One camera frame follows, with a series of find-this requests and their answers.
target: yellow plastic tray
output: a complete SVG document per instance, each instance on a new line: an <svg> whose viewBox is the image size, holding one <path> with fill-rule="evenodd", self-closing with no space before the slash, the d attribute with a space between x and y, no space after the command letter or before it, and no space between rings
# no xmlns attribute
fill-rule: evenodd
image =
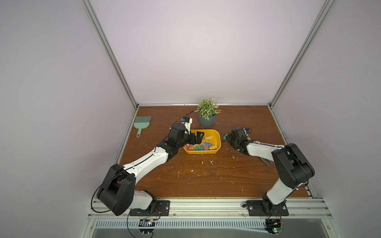
<svg viewBox="0 0 381 238"><path fill-rule="evenodd" d="M221 137L219 136L218 131L213 130L213 129L190 130L190 131L194 132L194 133L196 133L196 131L204 132L205 133L204 137L213 136L213 139L207 140L207 142L210 142L213 145L217 145L217 149L216 150L187 150L187 149L185 149L185 146L184 146L184 150L188 154L215 154L221 148Z"/></svg>

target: cable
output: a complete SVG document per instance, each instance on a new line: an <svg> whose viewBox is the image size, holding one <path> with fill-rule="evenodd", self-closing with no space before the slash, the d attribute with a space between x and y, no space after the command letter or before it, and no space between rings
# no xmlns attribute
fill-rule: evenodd
<svg viewBox="0 0 381 238"><path fill-rule="evenodd" d="M136 238L132 233L131 233L131 231L130 231L130 228L128 227L128 217L130 216L130 213L128 213L128 215L127 215L127 230L128 230L128 232L130 233L130 235L133 237L133 238Z"/></svg>
<svg viewBox="0 0 381 238"><path fill-rule="evenodd" d="M160 209L160 207L157 207L158 209L159 209L159 218L158 219L160 219L160 217L162 217L162 210Z"/></svg>
<svg viewBox="0 0 381 238"><path fill-rule="evenodd" d="M282 216L280 215L280 213L278 213L278 214L279 214L279 219L280 219L280 225L283 226L283 229L284 229L285 228L285 224L283 222Z"/></svg>
<svg viewBox="0 0 381 238"><path fill-rule="evenodd" d="M272 145L272 144L266 144L266 143L261 143L261 142L255 142L255 141L252 141L250 143L256 143L258 145L268 145L268 146L271 146L271 147L277 147L277 148L284 148L283 146L277 146L277 145Z"/></svg>
<svg viewBox="0 0 381 238"><path fill-rule="evenodd" d="M308 183L309 183L309 180L308 180L307 173L306 173L305 170L303 169L302 164L300 163L299 160L296 159L296 156L292 153L292 151L290 152L290 151L286 148L286 146L285 146L284 148L285 148L285 150L286 150L286 151L293 157L293 160L296 161L296 162L300 165L300 167L302 168L302 170L303 170L303 172L304 172L304 174L305 174L305 176L306 176L306 179L307 179L307 183L304 184L304 187L306 187L306 186L308 185Z"/></svg>
<svg viewBox="0 0 381 238"><path fill-rule="evenodd" d="M133 237L133 238L136 238L132 233L131 233L131 231L130 231L130 229L129 229L129 227L128 227L128 217L130 216L130 213L128 213L128 215L127 215L127 230L128 230L128 232L131 234L131 236Z"/></svg>
<svg viewBox="0 0 381 238"><path fill-rule="evenodd" d="M180 117L179 119L177 119L177 120L172 124L171 128L173 127L174 124L176 124L176 122L177 122L178 120L181 120L183 117L188 117L189 114L191 114L192 112L194 112L194 110L192 110L192 111L189 112L188 114L185 114L184 116L182 116L182 117ZM168 132L168 135L166 135L162 141L165 141L165 140L167 139L167 137L169 136L170 133L171 133L171 131Z"/></svg>
<svg viewBox="0 0 381 238"><path fill-rule="evenodd" d="M266 224L267 224L267 222L269 221L269 218L270 218L271 216L272 216L272 215L270 215L268 218L265 219Z"/></svg>
<svg viewBox="0 0 381 238"><path fill-rule="evenodd" d="M131 169L131 168L133 168L133 167L135 167L135 166L137 166L137 165L143 163L144 161L148 160L148 159L149 159L151 156L153 156L153 155L154 155L154 154L151 154L151 155L148 156L145 160L143 160L143 161L137 163L136 165L133 165L132 167L130 167L130 168L128 168L128 169ZM96 210L94 210L94 208L93 208L93 199L94 199L94 196L95 196L96 192L98 191L98 189L99 189L105 182L107 182L108 180L110 180L110 179L112 179L112 178L117 177L118 175L120 175L121 173L125 172L125 171L128 170L128 169L124 169L124 168L123 168L123 171L122 171L122 172L117 173L117 174L115 174L115 175L109 177L108 179L106 179L105 181L103 181L103 183L101 183L101 184L99 185L99 187L95 190L95 192L93 193L93 195L92 195L92 197L91 197L91 201L90 201L91 209L92 209L94 212L96 212L96 213L104 213L104 212L109 212L109 211L110 211L110 210L107 210L107 211L101 211L101 212L100 212L100 211L96 211Z"/></svg>
<svg viewBox="0 0 381 238"><path fill-rule="evenodd" d="M96 211L96 210L94 210L94 208L93 208L93 199L94 199L94 196L95 196L96 192L98 191L98 189L99 189L105 182L107 182L108 180L110 180L110 179L112 179L112 178L117 177L118 175L120 175L120 174L123 173L123 172L125 172L124 169L123 169L122 172L117 173L117 174L115 174L115 175L109 177L109 178L106 179L103 183L101 183L101 184L99 185L99 187L95 190L95 192L93 193L93 196L91 197L91 201L90 201L91 209L92 209L94 212L96 212L96 213L104 213L104 212L108 212L108 211L110 211L110 210L107 210L107 211L102 211L102 212L100 212L100 211Z"/></svg>
<svg viewBox="0 0 381 238"><path fill-rule="evenodd" d="M152 216L153 214L155 214L155 212L156 212L156 208L155 208L154 212L153 212L151 215L147 216L146 218L143 218L142 220L145 220L145 219L149 218L150 216Z"/></svg>

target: black wire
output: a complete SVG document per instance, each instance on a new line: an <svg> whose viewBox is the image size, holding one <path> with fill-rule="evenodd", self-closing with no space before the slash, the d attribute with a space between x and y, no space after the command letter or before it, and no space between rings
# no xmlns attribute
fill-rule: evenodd
<svg viewBox="0 0 381 238"><path fill-rule="evenodd" d="M269 218L271 217L272 215L270 215L265 221L266 221L266 223L267 223L267 221L269 220Z"/></svg>
<svg viewBox="0 0 381 238"><path fill-rule="evenodd" d="M181 118L177 119L177 120L172 124L171 128L173 127L174 124L176 124L176 122L177 122L178 120L181 120L183 117L188 117L189 114L191 114L192 112L194 112L194 110L192 110L192 111L189 112L188 114L182 116ZM168 132L168 135L166 135L162 141L165 141L165 139L167 139L167 137L169 136L170 133L171 133L171 131Z"/></svg>
<svg viewBox="0 0 381 238"><path fill-rule="evenodd" d="M130 233L130 235L133 237L133 238L136 238L132 233L131 233L131 231L130 231L130 229L129 229L129 227L128 227L128 217L130 216L130 213L128 213L128 215L127 215L127 230L128 230L128 232Z"/></svg>
<svg viewBox="0 0 381 238"><path fill-rule="evenodd" d="M147 216L146 218L143 218L142 220L145 220L145 219L149 218L150 216L152 216L153 214L155 214L155 212L156 212L156 208L155 208L154 212L153 212L151 215Z"/></svg>
<svg viewBox="0 0 381 238"><path fill-rule="evenodd" d="M251 143L256 143L258 145L268 145L268 146L277 147L277 148L283 148L282 146L276 146L276 145L271 145L271 144L266 144L266 143L257 143L257 142L254 142L254 141L252 141Z"/></svg>
<svg viewBox="0 0 381 238"><path fill-rule="evenodd" d="M157 207L158 209L159 209L159 211L160 211L160 213L159 213L159 218L158 219L160 219L160 217L162 217L162 210L160 209L160 207Z"/></svg>
<svg viewBox="0 0 381 238"><path fill-rule="evenodd" d="M309 184L309 180L308 180L307 173L306 173L305 170L303 169L302 164L300 163L299 160L296 159L296 157L294 156L294 154L293 154L292 152L290 152L286 147L285 147L285 150L286 150L286 151L287 151L287 152L294 158L294 161L296 161L296 162L300 165L300 167L302 168L302 170L303 170L303 172L304 172L304 174L305 174L305 176L306 176L306 179L307 179L307 183L304 184L304 187L306 187L306 186Z"/></svg>
<svg viewBox="0 0 381 238"><path fill-rule="evenodd" d="M128 215L127 215L127 230L128 230L128 232L131 234L131 236L133 237L133 238L136 238L132 233L131 233L131 231L130 231L130 229L129 229L129 227L128 227L128 217L130 216L130 213L128 213Z"/></svg>
<svg viewBox="0 0 381 238"><path fill-rule="evenodd" d="M95 192L93 193L93 196L91 197L91 201L90 201L91 209L92 209L94 212L97 212L97 213L104 213L104 212L108 212L108 211L110 211L110 210L107 210L107 211L102 211L102 212L100 212L100 211L96 211L96 210L94 210L94 208L93 208L93 199L94 199L94 196L95 196L96 192L98 191L98 189L99 189L105 182L107 182L108 180L110 180L110 179L112 179L112 178L117 177L118 175L120 175L120 174L123 173L123 172L125 172L124 169L123 169L122 172L117 173L117 174L115 174L115 175L109 177L109 178L106 179L103 183L101 183L101 184L99 185L99 187L95 190Z"/></svg>
<svg viewBox="0 0 381 238"><path fill-rule="evenodd" d="M148 159L149 159L151 156L153 156L153 155L154 155L154 154L151 154L151 155L148 156L145 160L139 162L138 164L136 164L136 165L134 165L134 166L132 166L132 167L130 167L130 168L128 168L128 169L131 169L131 168L133 168L133 167L135 167L135 166L138 166L139 164L141 164L141 163L143 163L144 161L148 160ZM96 210L94 210L94 208L93 208L93 199L94 199L94 196L95 196L96 192L98 191L98 189L99 189L105 182L107 182L108 180L110 180L110 179L112 179L112 178L117 177L118 175L120 175L121 173L125 172L125 171L128 170L128 169L123 169L122 172L117 173L117 174L115 174L115 175L109 177L108 179L106 179L105 181L103 181L103 183L101 183L101 184L99 185L99 187L95 190L95 192L93 193L93 195L92 195L92 197L91 197L91 201L90 201L91 209L92 209L94 212L96 212L96 213L104 213L104 212L109 212L109 211L110 211L110 210L107 210L107 211L101 211L101 212L100 212L100 211L96 211Z"/></svg>

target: brush handle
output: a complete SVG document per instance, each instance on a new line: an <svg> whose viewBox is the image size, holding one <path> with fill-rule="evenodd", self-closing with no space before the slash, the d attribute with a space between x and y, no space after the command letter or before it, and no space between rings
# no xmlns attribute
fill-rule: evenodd
<svg viewBox="0 0 381 238"><path fill-rule="evenodd" d="M142 133L142 129L139 128L139 129L138 129L138 134L136 135L136 137L139 138L141 133Z"/></svg>

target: green leaves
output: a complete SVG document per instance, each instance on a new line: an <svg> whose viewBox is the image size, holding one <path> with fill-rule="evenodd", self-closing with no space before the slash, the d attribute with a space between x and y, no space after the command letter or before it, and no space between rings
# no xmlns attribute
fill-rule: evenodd
<svg viewBox="0 0 381 238"><path fill-rule="evenodd" d="M199 106L197 107L197 112L205 119L211 118L215 114L218 114L221 112L220 109L218 109L217 101L215 98L209 99L208 97L204 97L204 99L199 103Z"/></svg>

